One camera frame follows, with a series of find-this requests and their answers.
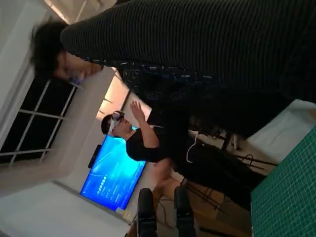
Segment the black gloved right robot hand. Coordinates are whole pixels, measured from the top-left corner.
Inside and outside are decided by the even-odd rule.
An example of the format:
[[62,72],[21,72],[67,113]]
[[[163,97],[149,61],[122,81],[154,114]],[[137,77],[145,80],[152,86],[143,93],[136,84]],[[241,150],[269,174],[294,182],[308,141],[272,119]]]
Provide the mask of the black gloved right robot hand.
[[85,61],[161,76],[127,81],[150,100],[316,100],[313,0],[131,0],[67,26],[60,41]]

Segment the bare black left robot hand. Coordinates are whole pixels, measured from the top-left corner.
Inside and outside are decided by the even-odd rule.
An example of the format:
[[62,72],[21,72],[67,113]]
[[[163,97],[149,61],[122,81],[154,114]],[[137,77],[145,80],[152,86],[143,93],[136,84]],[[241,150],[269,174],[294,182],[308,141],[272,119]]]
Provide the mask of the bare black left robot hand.
[[[195,221],[187,191],[178,186],[174,191],[174,219],[177,237],[195,237]],[[149,188],[142,188],[138,196],[137,231],[139,237],[157,236],[157,216],[154,196]]]

